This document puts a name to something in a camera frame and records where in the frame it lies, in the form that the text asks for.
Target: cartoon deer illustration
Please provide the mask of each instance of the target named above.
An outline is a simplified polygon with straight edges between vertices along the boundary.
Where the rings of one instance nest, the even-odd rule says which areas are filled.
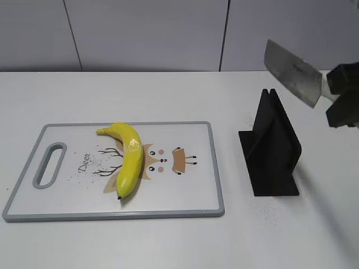
[[[121,143],[121,141],[116,140],[116,147],[118,148],[118,150],[123,152],[123,144]],[[156,172],[157,170],[158,173],[162,173],[164,171],[164,167],[162,166],[162,164],[167,163],[168,159],[164,159],[164,158],[157,159],[155,157],[157,154],[164,155],[165,152],[163,149],[156,150],[153,144],[144,144],[143,149],[144,149],[144,165],[140,173],[140,179],[151,179],[150,174],[151,176],[154,175],[152,172]],[[112,155],[113,157],[123,157],[123,155],[118,150],[115,148],[107,148],[105,150],[100,150],[99,152],[101,152],[102,154],[113,154]],[[172,171],[175,172],[177,175],[181,175],[186,171],[186,164],[191,164],[191,165],[197,164],[197,162],[189,163],[186,161],[187,159],[195,159],[197,157],[196,156],[186,157],[185,150],[181,147],[175,148],[172,151],[172,155],[173,155]],[[155,168],[156,163],[160,164],[160,166],[157,167],[157,169]],[[108,181],[108,183],[106,184],[103,190],[104,193],[116,191],[116,180],[117,180],[117,175],[119,173],[117,170],[120,169],[121,167],[122,164],[119,166],[110,166],[109,170],[98,170],[94,172],[94,174],[98,174],[101,177],[108,177],[111,175],[110,180]]]

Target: white tabletop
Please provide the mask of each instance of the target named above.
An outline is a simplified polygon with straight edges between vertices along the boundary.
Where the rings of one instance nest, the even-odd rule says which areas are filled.
[[[298,197],[254,197],[239,130],[274,87],[302,144]],[[207,120],[219,218],[6,223],[2,268],[355,268],[359,131],[329,128],[267,72],[0,73],[0,207],[47,123]]]

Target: cutting board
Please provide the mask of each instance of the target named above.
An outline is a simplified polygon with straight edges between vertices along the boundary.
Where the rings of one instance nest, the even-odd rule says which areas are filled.
[[[129,197],[118,200],[116,194],[121,142],[95,133],[110,123],[49,124],[40,133],[3,218],[22,222],[224,214],[208,122],[129,124],[139,133],[145,155],[140,180]]]

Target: banana tip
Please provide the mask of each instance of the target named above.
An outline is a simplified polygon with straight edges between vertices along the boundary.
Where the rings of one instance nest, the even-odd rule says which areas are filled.
[[[104,135],[104,134],[106,134],[106,128],[104,128],[104,129],[98,129],[98,130],[96,130],[96,133],[97,133],[98,135]]]

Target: yellow banana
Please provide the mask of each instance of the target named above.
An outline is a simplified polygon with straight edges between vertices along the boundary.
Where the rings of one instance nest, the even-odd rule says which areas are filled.
[[[123,165],[117,176],[118,199],[128,196],[136,187],[144,159],[139,134],[126,123],[113,123],[96,131],[98,135],[112,136],[123,143]]]

